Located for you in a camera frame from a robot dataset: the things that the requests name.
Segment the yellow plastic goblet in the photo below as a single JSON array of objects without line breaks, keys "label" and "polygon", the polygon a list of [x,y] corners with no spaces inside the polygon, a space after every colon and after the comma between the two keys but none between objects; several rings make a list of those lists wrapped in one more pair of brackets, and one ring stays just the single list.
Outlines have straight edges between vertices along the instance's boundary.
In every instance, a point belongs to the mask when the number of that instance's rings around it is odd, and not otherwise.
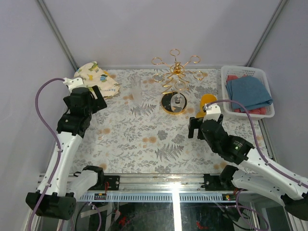
[{"label": "yellow plastic goblet", "polygon": [[212,94],[205,94],[202,96],[201,100],[200,100],[200,110],[199,112],[196,114],[196,118],[202,118],[205,116],[205,112],[203,111],[203,106],[207,103],[211,103],[216,101],[217,98],[216,96],[212,95]]}]

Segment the short clear wine glass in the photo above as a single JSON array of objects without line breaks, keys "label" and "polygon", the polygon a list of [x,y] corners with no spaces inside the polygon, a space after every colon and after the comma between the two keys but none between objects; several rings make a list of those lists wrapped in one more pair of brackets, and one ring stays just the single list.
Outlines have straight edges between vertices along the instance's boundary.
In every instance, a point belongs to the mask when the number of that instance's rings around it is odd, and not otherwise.
[{"label": "short clear wine glass", "polygon": [[185,106],[185,97],[181,93],[186,90],[186,84],[179,80],[175,83],[174,87],[178,92],[172,96],[170,105],[171,110],[174,113],[179,113],[184,109]]}]

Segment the gold wine glass rack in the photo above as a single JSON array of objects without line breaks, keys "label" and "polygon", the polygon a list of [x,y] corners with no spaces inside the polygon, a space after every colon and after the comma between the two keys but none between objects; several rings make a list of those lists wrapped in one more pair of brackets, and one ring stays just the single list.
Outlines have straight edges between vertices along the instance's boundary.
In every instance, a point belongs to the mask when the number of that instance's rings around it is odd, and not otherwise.
[{"label": "gold wine glass rack", "polygon": [[[171,115],[179,115],[183,113],[187,106],[187,98],[184,96],[184,92],[189,89],[190,81],[186,79],[188,74],[193,75],[193,78],[201,81],[203,80],[207,74],[202,71],[190,71],[186,69],[188,64],[198,64],[201,61],[201,58],[198,55],[193,55],[190,57],[189,61],[182,64],[180,61],[177,60],[177,57],[180,55],[180,50],[178,49],[171,49],[169,54],[174,57],[174,64],[168,65],[167,63],[163,62],[160,57],[155,57],[151,60],[153,65],[164,65],[168,67],[168,72],[164,74],[155,74],[153,75],[153,81],[156,83],[162,83],[163,91],[162,91],[162,99],[161,99],[161,106],[163,110]],[[175,89],[174,85],[179,80],[183,81],[186,84],[186,90],[184,90],[181,94],[185,97],[185,106],[184,109],[179,113],[174,113],[171,110],[170,101],[174,94],[178,91]]]}]

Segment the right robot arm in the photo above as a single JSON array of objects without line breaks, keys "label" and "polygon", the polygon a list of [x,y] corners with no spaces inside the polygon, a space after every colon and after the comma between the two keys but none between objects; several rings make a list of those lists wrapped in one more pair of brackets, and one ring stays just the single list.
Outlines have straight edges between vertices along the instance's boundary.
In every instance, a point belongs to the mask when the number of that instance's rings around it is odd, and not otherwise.
[{"label": "right robot arm", "polygon": [[188,137],[207,142],[212,152],[231,163],[219,177],[225,190],[233,187],[253,191],[278,204],[294,217],[308,219],[308,179],[264,156],[245,139],[229,135],[218,120],[191,117]]}]

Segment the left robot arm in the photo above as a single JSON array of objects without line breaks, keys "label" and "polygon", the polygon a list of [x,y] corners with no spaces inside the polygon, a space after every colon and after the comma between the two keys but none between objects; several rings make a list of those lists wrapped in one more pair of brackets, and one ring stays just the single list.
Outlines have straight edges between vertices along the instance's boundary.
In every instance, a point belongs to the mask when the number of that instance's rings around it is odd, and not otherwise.
[{"label": "left robot arm", "polygon": [[44,179],[36,192],[29,192],[26,204],[39,217],[69,220],[79,199],[87,190],[105,187],[103,168],[86,166],[68,184],[69,170],[75,154],[90,126],[92,115],[107,107],[98,88],[93,86],[72,89],[64,97],[68,112],[58,121],[56,146]]}]

